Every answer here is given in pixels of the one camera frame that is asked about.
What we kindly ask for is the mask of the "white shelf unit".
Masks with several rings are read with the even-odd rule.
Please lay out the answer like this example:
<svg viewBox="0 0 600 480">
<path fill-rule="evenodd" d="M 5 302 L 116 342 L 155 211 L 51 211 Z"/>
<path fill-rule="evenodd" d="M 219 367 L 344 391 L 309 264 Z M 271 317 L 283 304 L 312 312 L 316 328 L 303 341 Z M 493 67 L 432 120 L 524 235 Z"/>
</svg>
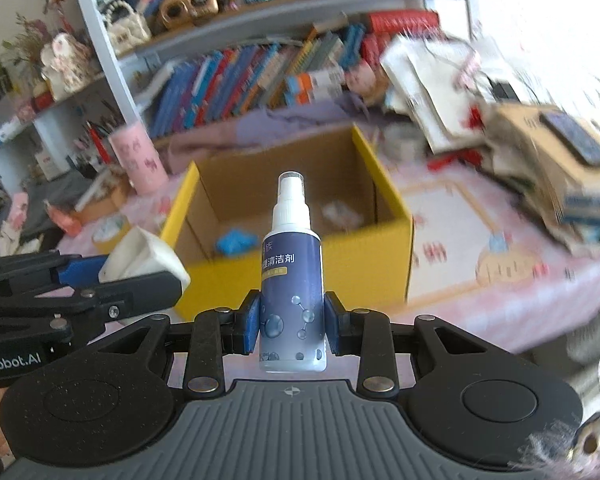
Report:
<svg viewBox="0 0 600 480">
<path fill-rule="evenodd" d="M 91 103 L 96 91 L 104 92 L 116 103 L 125 122 L 146 120 L 147 113 L 137 106 L 136 94 L 148 74 L 163 63 L 211 50 L 262 38 L 299 37 L 313 25 L 335 18 L 362 20 L 376 11 L 428 9 L 439 11 L 441 0 L 268 0 L 243 4 L 236 10 L 215 15 L 201 26 L 181 26 L 155 36 L 124 55 L 116 55 L 106 32 L 96 0 L 78 0 L 88 36 L 92 40 L 100 72 L 94 87 L 56 102 L 18 127 L 18 133 L 36 134 L 38 144 L 29 145 L 19 136 L 0 140 L 0 185 L 8 194 L 22 188 L 35 164 L 35 152 L 45 148 L 56 167 L 69 169 L 68 155 L 73 140 L 82 131 L 82 119 L 74 110 Z M 465 4 L 467 0 L 458 0 Z"/>
</svg>

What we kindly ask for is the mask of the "pink purple cloth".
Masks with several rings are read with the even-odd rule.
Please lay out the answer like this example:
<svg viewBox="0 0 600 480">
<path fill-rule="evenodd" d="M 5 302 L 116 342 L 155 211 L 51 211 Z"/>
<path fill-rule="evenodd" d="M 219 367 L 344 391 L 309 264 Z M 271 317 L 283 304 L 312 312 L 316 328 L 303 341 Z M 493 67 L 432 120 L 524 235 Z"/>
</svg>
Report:
<svg viewBox="0 0 600 480">
<path fill-rule="evenodd" d="M 166 170 L 179 174 L 191 162 L 201 162 L 215 154 L 269 148 L 295 136 L 350 122 L 373 129 L 383 125 L 385 117 L 378 108 L 368 107 L 359 96 L 346 92 L 333 100 L 276 110 L 259 108 L 238 118 L 194 127 L 171 136 L 158 153 Z"/>
</svg>

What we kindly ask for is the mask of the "yellow cardboard box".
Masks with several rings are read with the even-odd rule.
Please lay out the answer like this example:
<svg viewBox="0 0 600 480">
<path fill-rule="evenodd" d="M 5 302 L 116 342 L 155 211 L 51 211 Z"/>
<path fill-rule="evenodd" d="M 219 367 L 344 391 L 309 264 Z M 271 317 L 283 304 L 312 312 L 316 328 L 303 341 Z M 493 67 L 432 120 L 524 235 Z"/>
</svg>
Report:
<svg viewBox="0 0 600 480">
<path fill-rule="evenodd" d="M 161 232 L 190 277 L 176 313 L 190 321 L 236 307 L 289 271 L 295 252 L 255 247 L 224 256 L 219 248 L 230 231 L 264 240 L 276 228 L 320 238 L 324 286 L 346 307 L 388 315 L 403 308 L 414 222 L 372 144 L 350 125 L 189 166 Z"/>
</svg>

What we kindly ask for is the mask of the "grey folded cloth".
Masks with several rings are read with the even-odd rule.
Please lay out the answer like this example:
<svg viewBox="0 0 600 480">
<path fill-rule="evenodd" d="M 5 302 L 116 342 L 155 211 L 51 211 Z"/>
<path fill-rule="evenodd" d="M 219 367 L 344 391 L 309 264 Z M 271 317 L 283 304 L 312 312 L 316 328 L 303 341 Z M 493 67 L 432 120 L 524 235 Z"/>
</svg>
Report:
<svg viewBox="0 0 600 480">
<path fill-rule="evenodd" d="M 48 200 L 63 211 L 71 212 L 92 182 L 78 170 L 70 170 L 51 181 L 29 183 L 23 191 L 29 195 L 29 206 L 26 223 L 19 231 L 20 240 L 28 242 L 42 236 L 44 244 L 58 244 L 65 232 L 48 218 L 44 202 Z"/>
</svg>

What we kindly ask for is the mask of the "coral pink bottle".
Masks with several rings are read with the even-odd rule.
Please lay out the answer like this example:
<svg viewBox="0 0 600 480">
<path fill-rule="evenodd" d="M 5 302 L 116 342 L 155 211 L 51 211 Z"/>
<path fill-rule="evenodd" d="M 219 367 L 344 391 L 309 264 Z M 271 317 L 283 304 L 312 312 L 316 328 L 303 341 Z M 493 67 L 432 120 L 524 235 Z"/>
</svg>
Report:
<svg viewBox="0 0 600 480">
<path fill-rule="evenodd" d="M 82 224 L 75 216 L 52 205 L 48 200 L 44 202 L 44 206 L 48 218 L 68 236 L 77 237 L 81 233 Z"/>
</svg>

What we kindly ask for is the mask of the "yellow tape roll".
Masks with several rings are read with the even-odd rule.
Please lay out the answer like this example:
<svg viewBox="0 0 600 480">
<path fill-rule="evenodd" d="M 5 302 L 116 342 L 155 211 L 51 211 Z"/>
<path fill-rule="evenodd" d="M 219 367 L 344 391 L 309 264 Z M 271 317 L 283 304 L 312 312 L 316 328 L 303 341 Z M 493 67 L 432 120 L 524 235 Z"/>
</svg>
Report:
<svg viewBox="0 0 600 480">
<path fill-rule="evenodd" d="M 130 229 L 131 223 L 125 214 L 110 214 L 96 222 L 92 243 L 99 255 L 109 255 Z"/>
</svg>

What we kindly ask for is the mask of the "blue spray cleaner bottle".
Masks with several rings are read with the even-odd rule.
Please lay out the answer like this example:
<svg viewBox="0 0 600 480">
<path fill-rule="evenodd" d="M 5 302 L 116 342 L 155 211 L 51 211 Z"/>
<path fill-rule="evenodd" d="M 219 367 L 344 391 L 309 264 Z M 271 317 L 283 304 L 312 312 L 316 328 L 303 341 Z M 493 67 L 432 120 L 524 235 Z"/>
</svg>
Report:
<svg viewBox="0 0 600 480">
<path fill-rule="evenodd" d="M 264 370 L 326 370 L 322 241 L 295 171 L 278 178 L 272 229 L 262 242 L 260 336 Z"/>
</svg>

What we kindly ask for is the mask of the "pile of papers and bags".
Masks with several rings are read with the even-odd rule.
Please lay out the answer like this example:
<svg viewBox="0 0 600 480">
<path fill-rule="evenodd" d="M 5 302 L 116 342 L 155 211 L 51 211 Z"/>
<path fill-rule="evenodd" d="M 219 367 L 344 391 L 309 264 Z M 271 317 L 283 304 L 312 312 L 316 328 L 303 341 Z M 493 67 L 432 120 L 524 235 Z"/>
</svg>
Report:
<svg viewBox="0 0 600 480">
<path fill-rule="evenodd" d="M 396 37 L 380 57 L 387 103 L 405 110 L 431 153 L 474 148 L 476 165 L 573 255 L 600 255 L 600 130 L 560 108 L 526 103 L 477 53 L 452 41 Z"/>
</svg>

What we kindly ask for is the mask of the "white quilted handbag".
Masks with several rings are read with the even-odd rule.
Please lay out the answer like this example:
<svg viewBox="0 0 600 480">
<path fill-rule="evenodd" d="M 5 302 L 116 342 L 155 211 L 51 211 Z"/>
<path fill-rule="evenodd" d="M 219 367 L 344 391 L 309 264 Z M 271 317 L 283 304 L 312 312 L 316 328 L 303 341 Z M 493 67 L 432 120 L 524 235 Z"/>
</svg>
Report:
<svg viewBox="0 0 600 480">
<path fill-rule="evenodd" d="M 147 44 L 152 35 L 146 18 L 124 0 L 114 0 L 104 15 L 111 47 L 117 56 Z"/>
</svg>

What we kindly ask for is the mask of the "wooden chessboard box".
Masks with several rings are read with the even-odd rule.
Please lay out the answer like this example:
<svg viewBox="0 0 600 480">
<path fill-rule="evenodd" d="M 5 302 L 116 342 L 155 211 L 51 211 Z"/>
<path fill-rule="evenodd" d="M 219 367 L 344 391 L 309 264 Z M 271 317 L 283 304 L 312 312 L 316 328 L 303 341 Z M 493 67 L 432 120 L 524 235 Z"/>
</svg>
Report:
<svg viewBox="0 0 600 480">
<path fill-rule="evenodd" d="M 87 224 L 114 214 L 128 200 L 131 185 L 126 172 L 119 166 L 109 166 L 96 177 L 74 205 L 72 215 Z"/>
</svg>

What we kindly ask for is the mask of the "orange white boxes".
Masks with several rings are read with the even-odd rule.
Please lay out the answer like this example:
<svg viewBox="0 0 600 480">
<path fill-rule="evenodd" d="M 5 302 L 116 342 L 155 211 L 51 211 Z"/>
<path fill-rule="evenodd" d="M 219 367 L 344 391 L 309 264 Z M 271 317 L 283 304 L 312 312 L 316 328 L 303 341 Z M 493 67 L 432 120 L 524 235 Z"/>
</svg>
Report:
<svg viewBox="0 0 600 480">
<path fill-rule="evenodd" d="M 303 105 L 336 99 L 342 95 L 344 71 L 339 66 L 288 76 L 285 80 L 286 105 Z"/>
</svg>

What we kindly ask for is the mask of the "row of colourful books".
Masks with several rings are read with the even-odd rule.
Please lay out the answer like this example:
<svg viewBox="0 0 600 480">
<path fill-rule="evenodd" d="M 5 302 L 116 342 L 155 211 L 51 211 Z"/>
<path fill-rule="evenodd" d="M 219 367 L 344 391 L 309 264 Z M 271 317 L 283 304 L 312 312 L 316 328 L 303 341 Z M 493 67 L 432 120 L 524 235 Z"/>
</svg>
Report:
<svg viewBox="0 0 600 480">
<path fill-rule="evenodd" d="M 344 73 L 366 61 L 376 75 L 375 88 L 359 96 L 378 106 L 389 89 L 380 57 L 395 36 L 416 39 L 440 35 L 440 16 L 433 10 L 376 11 L 362 20 L 335 18 L 312 26 L 303 39 L 262 38 L 213 50 L 192 58 L 174 58 L 155 72 L 136 96 L 143 112 L 152 110 L 151 139 L 238 118 L 259 108 L 289 107 L 284 102 L 288 76 L 339 65 Z"/>
</svg>

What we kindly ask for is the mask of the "beige sponge block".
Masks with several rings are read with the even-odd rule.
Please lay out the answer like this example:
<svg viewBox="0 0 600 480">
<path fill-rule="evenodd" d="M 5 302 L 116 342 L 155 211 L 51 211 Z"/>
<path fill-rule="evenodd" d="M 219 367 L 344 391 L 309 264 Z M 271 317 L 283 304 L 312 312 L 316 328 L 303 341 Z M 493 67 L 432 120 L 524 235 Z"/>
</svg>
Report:
<svg viewBox="0 0 600 480">
<path fill-rule="evenodd" d="M 176 252 L 157 235 L 134 226 L 107 257 L 98 280 L 110 283 L 158 272 L 177 278 L 182 292 L 188 289 L 190 276 Z"/>
</svg>

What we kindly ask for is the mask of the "blue crumpled object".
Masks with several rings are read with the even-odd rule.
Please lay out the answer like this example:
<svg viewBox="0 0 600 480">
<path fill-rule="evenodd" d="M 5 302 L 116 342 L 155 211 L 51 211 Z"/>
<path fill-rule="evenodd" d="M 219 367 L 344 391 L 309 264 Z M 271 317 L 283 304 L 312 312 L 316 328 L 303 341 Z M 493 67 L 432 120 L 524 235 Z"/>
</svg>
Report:
<svg viewBox="0 0 600 480">
<path fill-rule="evenodd" d="M 216 251 L 223 257 L 238 257 L 259 246 L 259 237 L 241 229 L 231 229 L 215 243 Z"/>
</svg>

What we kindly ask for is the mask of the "pink pig figurine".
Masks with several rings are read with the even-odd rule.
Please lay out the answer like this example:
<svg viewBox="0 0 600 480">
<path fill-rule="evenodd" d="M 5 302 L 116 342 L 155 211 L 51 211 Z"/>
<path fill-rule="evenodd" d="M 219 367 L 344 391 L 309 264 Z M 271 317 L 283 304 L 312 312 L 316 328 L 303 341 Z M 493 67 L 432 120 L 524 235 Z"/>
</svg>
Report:
<svg viewBox="0 0 600 480">
<path fill-rule="evenodd" d="M 359 96 L 366 96 L 375 88 L 376 75 L 370 64 L 360 61 L 346 71 L 344 83 L 351 92 Z"/>
</svg>

